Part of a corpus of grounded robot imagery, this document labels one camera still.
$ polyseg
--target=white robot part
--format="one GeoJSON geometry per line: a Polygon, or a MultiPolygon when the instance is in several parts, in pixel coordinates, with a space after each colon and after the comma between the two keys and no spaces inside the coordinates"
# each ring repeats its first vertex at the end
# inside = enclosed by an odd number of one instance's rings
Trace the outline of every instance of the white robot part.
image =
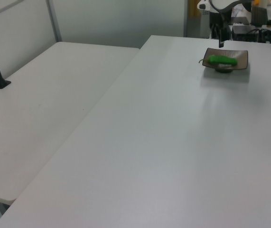
{"type": "Polygon", "coordinates": [[[201,0],[197,8],[210,12],[227,12],[234,6],[241,3],[251,2],[252,0],[201,0]]]}

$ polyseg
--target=white wall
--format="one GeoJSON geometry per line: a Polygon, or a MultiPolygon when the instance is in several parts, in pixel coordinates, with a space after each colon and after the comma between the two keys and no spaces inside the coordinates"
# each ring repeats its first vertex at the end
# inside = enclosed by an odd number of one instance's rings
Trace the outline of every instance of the white wall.
{"type": "Polygon", "coordinates": [[[184,35],[185,0],[50,0],[66,42],[141,48],[150,35],[184,35]]]}
{"type": "Polygon", "coordinates": [[[24,0],[0,13],[0,70],[4,78],[53,44],[46,0],[24,0]]]}

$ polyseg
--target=square plate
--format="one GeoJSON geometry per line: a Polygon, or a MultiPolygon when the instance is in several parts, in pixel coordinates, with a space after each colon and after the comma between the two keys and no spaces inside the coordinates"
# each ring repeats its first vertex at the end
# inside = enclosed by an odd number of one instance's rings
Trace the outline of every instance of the square plate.
{"type": "Polygon", "coordinates": [[[210,64],[208,60],[203,61],[203,66],[216,69],[217,71],[231,72],[233,70],[244,70],[248,67],[248,51],[231,51],[231,50],[221,50],[208,48],[204,59],[208,59],[210,55],[220,55],[227,56],[230,58],[236,58],[238,60],[238,65],[225,65],[225,64],[210,64]]]}

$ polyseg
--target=machine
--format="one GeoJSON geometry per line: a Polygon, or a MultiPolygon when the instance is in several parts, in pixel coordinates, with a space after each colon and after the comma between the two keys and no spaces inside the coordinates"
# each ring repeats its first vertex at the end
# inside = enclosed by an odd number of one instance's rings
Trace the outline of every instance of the machine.
{"type": "Polygon", "coordinates": [[[226,40],[230,40],[231,30],[229,21],[232,8],[237,4],[243,4],[245,9],[251,11],[252,0],[201,0],[197,8],[210,12],[209,25],[211,38],[219,40],[219,48],[224,46],[226,40]]]}

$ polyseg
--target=tabletop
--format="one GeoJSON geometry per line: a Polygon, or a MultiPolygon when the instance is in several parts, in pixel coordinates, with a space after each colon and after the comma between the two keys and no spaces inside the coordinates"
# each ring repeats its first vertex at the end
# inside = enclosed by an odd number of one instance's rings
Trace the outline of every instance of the tabletop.
{"type": "Polygon", "coordinates": [[[0,90],[0,202],[20,195],[137,52],[60,42],[8,78],[0,90]]]}
{"type": "Polygon", "coordinates": [[[271,227],[271,45],[225,75],[217,45],[150,37],[0,228],[271,227]]]}

